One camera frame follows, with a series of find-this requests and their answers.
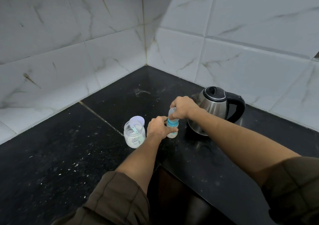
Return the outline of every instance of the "person's left arm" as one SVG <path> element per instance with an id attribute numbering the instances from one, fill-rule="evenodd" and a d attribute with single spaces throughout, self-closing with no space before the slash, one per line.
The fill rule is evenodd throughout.
<path id="1" fill-rule="evenodd" d="M 103 175 L 88 201 L 52 225 L 148 224 L 147 188 L 160 142 L 177 128 L 164 125 L 165 116 L 153 118 L 145 141 L 115 170 Z"/>

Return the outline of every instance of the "electric kettle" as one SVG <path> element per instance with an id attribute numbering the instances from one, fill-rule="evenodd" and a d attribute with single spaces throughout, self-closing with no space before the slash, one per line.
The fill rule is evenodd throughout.
<path id="1" fill-rule="evenodd" d="M 226 119 L 230 122 L 236 122 L 245 110 L 245 101 L 241 96 L 226 92 L 217 86 L 206 87 L 200 93 L 193 94 L 192 99 L 200 108 L 223 119 L 227 118 L 229 104 L 235 104 L 237 106 L 235 113 Z M 188 124 L 198 134 L 207 136 L 196 122 L 188 119 Z"/>

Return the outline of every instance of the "person's left hand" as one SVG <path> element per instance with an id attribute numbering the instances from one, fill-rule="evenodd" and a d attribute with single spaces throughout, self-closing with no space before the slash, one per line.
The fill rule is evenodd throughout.
<path id="1" fill-rule="evenodd" d="M 166 136 L 171 132 L 178 132 L 178 128 L 166 127 L 165 121 L 167 121 L 167 116 L 158 116 L 157 118 L 153 118 L 147 127 L 147 136 L 156 136 L 162 139 L 166 138 Z"/>

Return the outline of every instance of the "kitchen counter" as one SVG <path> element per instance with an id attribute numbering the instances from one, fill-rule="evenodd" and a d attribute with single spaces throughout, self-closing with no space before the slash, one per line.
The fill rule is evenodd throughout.
<path id="1" fill-rule="evenodd" d="M 131 117 L 143 116 L 147 126 L 167 115 L 176 96 L 202 89 L 144 66 L 0 145 L 0 224 L 50 224 L 76 209 L 133 151 L 122 136 Z M 236 123 L 319 157 L 313 130 L 248 105 Z M 176 138 L 162 141 L 156 159 L 236 224 L 274 224 L 260 188 L 186 120 Z"/>

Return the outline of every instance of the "hand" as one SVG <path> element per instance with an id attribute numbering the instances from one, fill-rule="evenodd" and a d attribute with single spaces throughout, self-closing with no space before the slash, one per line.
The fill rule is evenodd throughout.
<path id="1" fill-rule="evenodd" d="M 162 139 L 171 132 L 178 132 L 178 128 L 168 128 L 165 126 L 164 122 L 167 121 L 167 116 L 158 116 L 153 118 L 147 127 L 147 136 L 156 136 Z"/>
<path id="2" fill-rule="evenodd" d="M 173 112 L 168 118 L 170 120 L 178 118 L 178 119 L 184 119 L 189 118 L 192 111 L 200 108 L 191 98 L 188 96 L 178 96 L 176 99 L 172 102 L 170 108 L 176 107 L 176 111 Z"/>

